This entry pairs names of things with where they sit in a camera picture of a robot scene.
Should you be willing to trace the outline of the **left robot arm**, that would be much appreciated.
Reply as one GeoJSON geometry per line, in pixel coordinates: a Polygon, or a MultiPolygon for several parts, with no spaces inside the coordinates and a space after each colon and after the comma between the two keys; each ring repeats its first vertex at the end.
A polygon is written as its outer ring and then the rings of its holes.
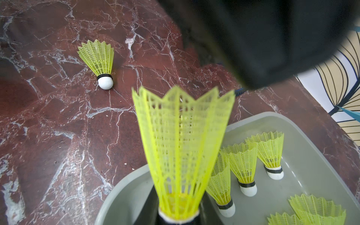
{"type": "Polygon", "coordinates": [[[359,1],[160,1],[201,65],[221,64],[246,88],[327,61],[360,15],[359,1]]]}

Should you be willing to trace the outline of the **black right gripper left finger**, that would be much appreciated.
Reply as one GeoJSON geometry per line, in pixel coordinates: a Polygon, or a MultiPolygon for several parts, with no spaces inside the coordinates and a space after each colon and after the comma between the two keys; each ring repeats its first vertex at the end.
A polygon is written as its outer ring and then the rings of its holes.
{"type": "Polygon", "coordinates": [[[133,225],[156,225],[158,223],[158,206],[158,195],[153,186],[133,225]]]}

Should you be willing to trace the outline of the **yellow shuttlecock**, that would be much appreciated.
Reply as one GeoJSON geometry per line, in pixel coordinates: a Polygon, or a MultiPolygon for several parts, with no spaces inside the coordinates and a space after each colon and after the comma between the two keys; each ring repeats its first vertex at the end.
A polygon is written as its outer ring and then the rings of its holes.
{"type": "Polygon", "coordinates": [[[105,41],[99,40],[81,43],[78,47],[78,55],[90,70],[96,75],[97,83],[103,90],[113,87],[113,77],[111,75],[114,59],[114,48],[105,41]]]}
{"type": "Polygon", "coordinates": [[[246,143],[256,145],[257,156],[264,164],[268,176],[277,181],[284,177],[281,166],[284,136],[284,133],[275,131],[256,134],[245,139],[246,143]]]}
{"type": "Polygon", "coordinates": [[[270,215],[268,218],[268,225],[303,225],[304,222],[299,219],[296,215],[289,215],[286,212],[283,214],[275,213],[270,215]]]}
{"type": "Polygon", "coordinates": [[[200,203],[218,157],[234,91],[194,99],[179,86],[164,96],[132,91],[143,149],[158,197],[156,224],[200,223],[200,203]]]}
{"type": "Polygon", "coordinates": [[[343,225],[346,220],[346,210],[323,197],[295,195],[289,203],[298,218],[309,225],[343,225]]]}
{"type": "Polygon", "coordinates": [[[218,154],[206,192],[215,200],[221,215],[230,218],[235,214],[235,204],[231,197],[230,163],[222,151],[218,154]]]}
{"type": "Polygon", "coordinates": [[[230,162],[230,169],[237,178],[241,192],[253,197],[257,193],[255,173],[257,167],[257,144],[242,142],[229,145],[220,149],[225,153],[230,162]]]}

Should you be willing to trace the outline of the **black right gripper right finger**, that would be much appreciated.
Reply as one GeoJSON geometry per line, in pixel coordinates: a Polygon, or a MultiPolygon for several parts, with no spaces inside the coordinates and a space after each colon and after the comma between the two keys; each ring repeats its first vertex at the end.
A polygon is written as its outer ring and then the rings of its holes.
{"type": "Polygon", "coordinates": [[[212,205],[211,198],[204,194],[199,205],[199,225],[223,225],[224,223],[217,214],[217,209],[212,205]]]}

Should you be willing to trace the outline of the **grey-green plastic storage tray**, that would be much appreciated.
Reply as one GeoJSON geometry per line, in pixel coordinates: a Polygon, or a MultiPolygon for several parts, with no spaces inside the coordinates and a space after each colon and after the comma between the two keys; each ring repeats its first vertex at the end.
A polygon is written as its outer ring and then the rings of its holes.
{"type": "MultiPolygon", "coordinates": [[[[247,137],[269,131],[284,133],[281,160],[284,178],[271,179],[262,162],[257,163],[255,181],[257,194],[247,197],[240,191],[235,177],[231,178],[231,195],[235,214],[224,217],[215,201],[212,205],[224,225],[266,225],[274,213],[293,214],[289,198],[294,195],[314,195],[332,200],[346,210],[347,225],[360,222],[360,205],[335,169],[311,140],[287,117],[264,112],[227,127],[223,145],[244,141],[247,137]]],[[[153,187],[148,166],[143,166],[123,178],[103,203],[95,224],[133,225],[153,187]]]]}

